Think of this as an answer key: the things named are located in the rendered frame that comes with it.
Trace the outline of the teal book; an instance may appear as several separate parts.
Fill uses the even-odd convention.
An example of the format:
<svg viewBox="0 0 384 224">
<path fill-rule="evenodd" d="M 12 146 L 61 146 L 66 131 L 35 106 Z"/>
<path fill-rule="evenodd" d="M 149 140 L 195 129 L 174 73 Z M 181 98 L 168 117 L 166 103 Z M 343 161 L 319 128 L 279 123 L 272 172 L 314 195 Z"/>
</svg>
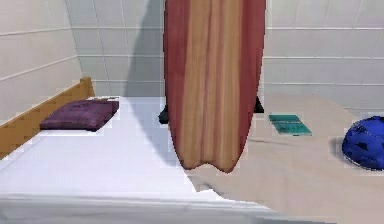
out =
<svg viewBox="0 0 384 224">
<path fill-rule="evenodd" d="M 294 114 L 271 114 L 269 121 L 281 135 L 311 136 L 312 131 Z"/>
</svg>

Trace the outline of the beige blanket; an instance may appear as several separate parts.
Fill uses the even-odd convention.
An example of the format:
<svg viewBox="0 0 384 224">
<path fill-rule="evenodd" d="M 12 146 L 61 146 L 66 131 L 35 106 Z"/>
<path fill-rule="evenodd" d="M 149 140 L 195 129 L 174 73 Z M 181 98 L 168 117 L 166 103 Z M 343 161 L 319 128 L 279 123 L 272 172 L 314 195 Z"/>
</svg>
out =
<svg viewBox="0 0 384 224">
<path fill-rule="evenodd" d="M 341 152 L 354 115 L 314 95 L 269 94 L 263 106 L 233 172 L 210 165 L 187 172 L 197 189 L 309 221 L 384 224 L 384 172 L 361 169 Z M 279 134 L 271 114 L 297 115 L 312 135 Z"/>
</svg>

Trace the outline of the red and wood surfboard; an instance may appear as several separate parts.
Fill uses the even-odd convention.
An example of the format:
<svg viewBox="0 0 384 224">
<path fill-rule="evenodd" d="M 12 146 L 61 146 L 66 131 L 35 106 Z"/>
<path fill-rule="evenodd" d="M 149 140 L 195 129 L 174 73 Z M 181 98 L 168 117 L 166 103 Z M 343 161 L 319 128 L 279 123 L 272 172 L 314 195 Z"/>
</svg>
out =
<svg viewBox="0 0 384 224">
<path fill-rule="evenodd" d="M 230 173 L 258 95 L 267 0 L 165 0 L 164 79 L 173 147 L 186 170 Z"/>
</svg>

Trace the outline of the blue helmet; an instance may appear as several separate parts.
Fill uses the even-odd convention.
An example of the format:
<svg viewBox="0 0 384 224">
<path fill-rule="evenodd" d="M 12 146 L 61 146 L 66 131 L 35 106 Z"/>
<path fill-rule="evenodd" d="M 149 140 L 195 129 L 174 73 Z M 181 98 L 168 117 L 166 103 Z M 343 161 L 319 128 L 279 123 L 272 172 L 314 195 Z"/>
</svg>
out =
<svg viewBox="0 0 384 224">
<path fill-rule="evenodd" d="M 369 170 L 384 170 L 384 117 L 355 122 L 346 132 L 342 153 L 351 162 Z"/>
</svg>

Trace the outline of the purple pillow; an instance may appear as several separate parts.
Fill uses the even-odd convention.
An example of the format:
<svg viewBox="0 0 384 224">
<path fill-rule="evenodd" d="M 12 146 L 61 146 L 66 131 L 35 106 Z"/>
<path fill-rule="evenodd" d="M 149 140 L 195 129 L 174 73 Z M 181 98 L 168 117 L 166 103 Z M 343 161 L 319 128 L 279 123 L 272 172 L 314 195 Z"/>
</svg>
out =
<svg viewBox="0 0 384 224">
<path fill-rule="evenodd" d="M 78 100 L 67 103 L 40 122 L 41 130 L 85 130 L 96 132 L 118 111 L 118 101 Z"/>
</svg>

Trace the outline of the wooden bed with white sheet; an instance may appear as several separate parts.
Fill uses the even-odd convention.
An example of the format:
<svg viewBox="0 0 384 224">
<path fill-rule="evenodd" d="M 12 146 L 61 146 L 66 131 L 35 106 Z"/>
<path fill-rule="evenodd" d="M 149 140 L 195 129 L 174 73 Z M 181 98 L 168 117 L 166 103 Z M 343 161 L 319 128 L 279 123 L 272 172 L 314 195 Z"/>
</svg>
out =
<svg viewBox="0 0 384 224">
<path fill-rule="evenodd" d="M 199 190 L 157 122 L 125 97 L 101 130 L 43 131 L 0 160 L 0 224 L 275 224 L 309 221 Z"/>
</svg>

